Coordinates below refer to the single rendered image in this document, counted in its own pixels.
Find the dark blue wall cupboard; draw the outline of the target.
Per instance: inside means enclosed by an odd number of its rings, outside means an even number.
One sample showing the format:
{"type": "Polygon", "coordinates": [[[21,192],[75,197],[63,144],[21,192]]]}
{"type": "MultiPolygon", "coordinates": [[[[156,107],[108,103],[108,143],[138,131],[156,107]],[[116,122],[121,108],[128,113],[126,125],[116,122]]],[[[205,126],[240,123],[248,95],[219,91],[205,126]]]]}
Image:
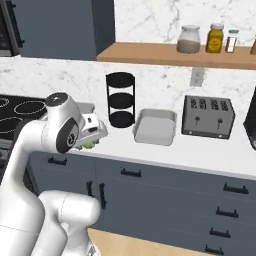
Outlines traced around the dark blue wall cupboard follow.
{"type": "Polygon", "coordinates": [[[22,57],[94,61],[115,42],[114,0],[11,0],[22,57]]]}

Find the yellow jar with white lid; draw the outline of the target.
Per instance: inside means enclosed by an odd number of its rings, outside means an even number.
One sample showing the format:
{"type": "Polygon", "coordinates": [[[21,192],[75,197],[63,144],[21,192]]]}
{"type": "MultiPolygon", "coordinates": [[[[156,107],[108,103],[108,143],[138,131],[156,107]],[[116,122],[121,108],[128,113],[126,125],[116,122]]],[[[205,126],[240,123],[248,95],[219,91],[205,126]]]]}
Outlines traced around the yellow jar with white lid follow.
{"type": "Polygon", "coordinates": [[[223,43],[223,29],[224,25],[220,23],[213,23],[210,26],[210,31],[208,32],[207,42],[205,51],[207,53],[220,53],[223,43]]]}

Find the black hob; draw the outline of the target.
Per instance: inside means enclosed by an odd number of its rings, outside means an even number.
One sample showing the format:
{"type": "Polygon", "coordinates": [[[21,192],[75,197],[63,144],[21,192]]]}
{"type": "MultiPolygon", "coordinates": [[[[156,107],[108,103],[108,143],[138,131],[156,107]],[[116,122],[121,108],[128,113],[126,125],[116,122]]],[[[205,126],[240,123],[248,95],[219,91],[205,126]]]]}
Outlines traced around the black hob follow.
{"type": "Polygon", "coordinates": [[[0,94],[0,139],[11,141],[24,119],[41,119],[47,113],[45,99],[0,94]]]}

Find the silver four-slot toaster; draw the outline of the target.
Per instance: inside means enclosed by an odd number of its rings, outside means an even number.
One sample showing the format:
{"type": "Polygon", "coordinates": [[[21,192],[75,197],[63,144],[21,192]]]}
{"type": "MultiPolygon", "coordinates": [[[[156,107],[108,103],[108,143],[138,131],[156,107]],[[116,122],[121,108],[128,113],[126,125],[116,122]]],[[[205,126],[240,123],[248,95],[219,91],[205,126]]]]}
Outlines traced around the silver four-slot toaster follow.
{"type": "Polygon", "coordinates": [[[235,112],[228,98],[186,95],[181,133],[184,135],[229,139],[235,112]]]}

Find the dark blue cupboard door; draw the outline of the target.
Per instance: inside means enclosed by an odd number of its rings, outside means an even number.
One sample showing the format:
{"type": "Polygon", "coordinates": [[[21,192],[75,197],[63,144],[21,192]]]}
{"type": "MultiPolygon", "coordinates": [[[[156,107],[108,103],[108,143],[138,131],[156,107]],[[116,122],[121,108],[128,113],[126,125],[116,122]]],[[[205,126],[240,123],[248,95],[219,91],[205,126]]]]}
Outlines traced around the dark blue cupboard door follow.
{"type": "Polygon", "coordinates": [[[38,193],[48,190],[58,190],[87,194],[86,183],[94,181],[92,175],[68,171],[40,169],[33,174],[33,181],[38,193]]]}
{"type": "Polygon", "coordinates": [[[145,188],[138,192],[106,190],[106,209],[95,228],[120,235],[155,242],[166,242],[164,224],[167,202],[161,188],[145,188]]]}

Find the dark blue drawer front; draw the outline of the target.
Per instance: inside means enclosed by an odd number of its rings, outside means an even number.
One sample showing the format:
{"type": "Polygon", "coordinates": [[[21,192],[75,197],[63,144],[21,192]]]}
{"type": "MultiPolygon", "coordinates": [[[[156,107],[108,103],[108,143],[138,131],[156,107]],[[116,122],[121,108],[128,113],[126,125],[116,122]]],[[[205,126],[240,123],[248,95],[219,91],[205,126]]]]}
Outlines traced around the dark blue drawer front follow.
{"type": "Polygon", "coordinates": [[[174,244],[182,248],[187,248],[204,253],[208,253],[204,250],[205,245],[208,244],[208,246],[211,248],[219,249],[221,247],[224,251],[223,256],[256,256],[256,247],[254,246],[247,246],[243,244],[212,240],[207,238],[183,237],[181,239],[176,239],[174,241],[174,244]]]}
{"type": "Polygon", "coordinates": [[[222,232],[228,230],[231,238],[224,238],[213,235],[210,236],[221,238],[226,241],[256,246],[256,226],[197,216],[182,217],[181,219],[177,220],[176,223],[180,230],[200,235],[210,235],[209,231],[211,227],[213,227],[214,230],[222,232]]]}
{"type": "Polygon", "coordinates": [[[186,189],[194,192],[256,203],[256,181],[189,171],[184,172],[182,181],[186,189]],[[246,186],[249,194],[223,191],[226,182],[232,187],[246,186]]]}
{"type": "Polygon", "coordinates": [[[95,171],[98,181],[105,183],[106,190],[138,192],[145,188],[171,188],[182,190],[181,182],[177,180],[167,168],[144,165],[139,163],[97,158],[95,160],[95,171]],[[141,170],[142,177],[131,177],[122,175],[120,171],[141,170]]]}
{"type": "Polygon", "coordinates": [[[90,157],[75,154],[58,155],[43,152],[35,152],[30,156],[28,167],[29,172],[32,176],[35,172],[38,172],[40,169],[58,171],[62,170],[73,173],[92,175],[93,177],[95,176],[94,161],[90,157]],[[59,160],[64,160],[66,158],[66,165],[63,166],[48,163],[48,158],[52,156],[55,159],[59,160]]]}
{"type": "Polygon", "coordinates": [[[218,220],[233,221],[239,224],[248,224],[256,226],[256,203],[236,200],[218,196],[207,196],[190,194],[176,201],[179,210],[196,214],[199,216],[213,217],[218,220]],[[223,211],[232,212],[236,209],[238,218],[216,215],[217,207],[223,211]]]}

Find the wooden wall shelf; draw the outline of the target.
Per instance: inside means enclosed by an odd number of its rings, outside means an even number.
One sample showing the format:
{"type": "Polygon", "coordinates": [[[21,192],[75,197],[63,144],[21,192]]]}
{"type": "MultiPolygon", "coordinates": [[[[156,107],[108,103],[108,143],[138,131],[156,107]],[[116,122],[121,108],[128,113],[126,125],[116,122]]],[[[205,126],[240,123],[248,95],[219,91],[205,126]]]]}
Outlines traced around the wooden wall shelf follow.
{"type": "Polygon", "coordinates": [[[256,70],[256,55],[249,47],[236,47],[233,53],[206,53],[202,46],[196,54],[182,54],[172,44],[113,43],[97,56],[100,62],[151,64],[184,67],[256,70]]]}

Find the black microwave oven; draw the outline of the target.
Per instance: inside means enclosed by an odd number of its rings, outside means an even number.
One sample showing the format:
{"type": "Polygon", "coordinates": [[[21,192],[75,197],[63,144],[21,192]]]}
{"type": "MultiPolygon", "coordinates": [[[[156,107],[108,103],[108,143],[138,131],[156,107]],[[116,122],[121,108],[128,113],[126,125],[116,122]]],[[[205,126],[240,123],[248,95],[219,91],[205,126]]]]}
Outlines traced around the black microwave oven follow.
{"type": "Polygon", "coordinates": [[[13,57],[20,54],[25,43],[21,39],[11,0],[0,0],[0,57],[13,57]]]}

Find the grey wall outlet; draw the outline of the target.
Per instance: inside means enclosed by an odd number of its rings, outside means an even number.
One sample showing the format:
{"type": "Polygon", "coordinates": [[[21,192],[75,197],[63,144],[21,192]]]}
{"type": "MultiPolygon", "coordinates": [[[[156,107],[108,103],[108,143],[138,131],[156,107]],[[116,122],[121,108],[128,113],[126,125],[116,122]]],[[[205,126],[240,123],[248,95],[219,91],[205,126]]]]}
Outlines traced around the grey wall outlet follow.
{"type": "Polygon", "coordinates": [[[205,69],[202,67],[193,67],[191,70],[190,85],[192,87],[201,87],[204,81],[205,69]]]}

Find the glass jar with brown contents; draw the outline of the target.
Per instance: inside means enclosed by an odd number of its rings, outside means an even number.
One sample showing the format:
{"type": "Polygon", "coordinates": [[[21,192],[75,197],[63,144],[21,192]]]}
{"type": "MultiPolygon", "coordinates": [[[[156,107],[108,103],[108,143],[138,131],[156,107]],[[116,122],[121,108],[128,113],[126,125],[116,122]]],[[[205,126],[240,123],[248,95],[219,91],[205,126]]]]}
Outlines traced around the glass jar with brown contents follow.
{"type": "Polygon", "coordinates": [[[200,27],[196,25],[184,25],[177,41],[177,51],[184,54],[195,54],[200,50],[200,27]]]}

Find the grey tupperware container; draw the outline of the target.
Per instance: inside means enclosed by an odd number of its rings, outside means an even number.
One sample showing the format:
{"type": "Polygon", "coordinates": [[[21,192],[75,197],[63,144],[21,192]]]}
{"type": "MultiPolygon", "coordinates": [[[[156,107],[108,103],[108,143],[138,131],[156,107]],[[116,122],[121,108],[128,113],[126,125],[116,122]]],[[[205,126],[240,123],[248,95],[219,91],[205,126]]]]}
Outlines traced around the grey tupperware container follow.
{"type": "Polygon", "coordinates": [[[80,114],[91,114],[95,111],[95,105],[93,103],[77,103],[80,114]]]}
{"type": "Polygon", "coordinates": [[[177,114],[166,109],[142,109],[133,134],[137,143],[170,146],[176,131],[177,114]]]}

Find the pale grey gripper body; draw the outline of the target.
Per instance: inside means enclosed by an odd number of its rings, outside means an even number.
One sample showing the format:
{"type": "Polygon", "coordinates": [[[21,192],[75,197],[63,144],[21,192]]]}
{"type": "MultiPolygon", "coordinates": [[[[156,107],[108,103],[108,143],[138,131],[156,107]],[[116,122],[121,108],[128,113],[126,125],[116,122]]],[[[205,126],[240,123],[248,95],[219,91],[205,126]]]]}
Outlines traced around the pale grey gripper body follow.
{"type": "Polygon", "coordinates": [[[90,132],[89,130],[83,130],[75,143],[76,147],[81,147],[82,145],[89,142],[97,142],[101,138],[106,137],[108,135],[107,128],[105,124],[100,121],[99,126],[95,131],[90,132]]]}

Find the small glass spice jar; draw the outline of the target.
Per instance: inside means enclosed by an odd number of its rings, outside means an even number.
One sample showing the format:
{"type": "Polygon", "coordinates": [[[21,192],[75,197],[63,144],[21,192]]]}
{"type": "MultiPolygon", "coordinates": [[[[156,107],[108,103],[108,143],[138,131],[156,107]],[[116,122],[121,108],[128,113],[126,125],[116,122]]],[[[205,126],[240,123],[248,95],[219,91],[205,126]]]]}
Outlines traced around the small glass spice jar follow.
{"type": "Polygon", "coordinates": [[[228,31],[228,37],[225,46],[226,53],[233,53],[238,39],[239,30],[231,29],[228,31]]]}

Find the black countertop appliance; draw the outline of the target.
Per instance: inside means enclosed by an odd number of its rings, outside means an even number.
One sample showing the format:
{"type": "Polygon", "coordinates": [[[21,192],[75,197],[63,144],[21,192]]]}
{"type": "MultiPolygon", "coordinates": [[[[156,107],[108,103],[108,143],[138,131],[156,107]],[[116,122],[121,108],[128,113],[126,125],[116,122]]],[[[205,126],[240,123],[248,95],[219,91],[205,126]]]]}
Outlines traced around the black countertop appliance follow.
{"type": "Polygon", "coordinates": [[[252,148],[256,150],[256,88],[243,125],[252,148]]]}

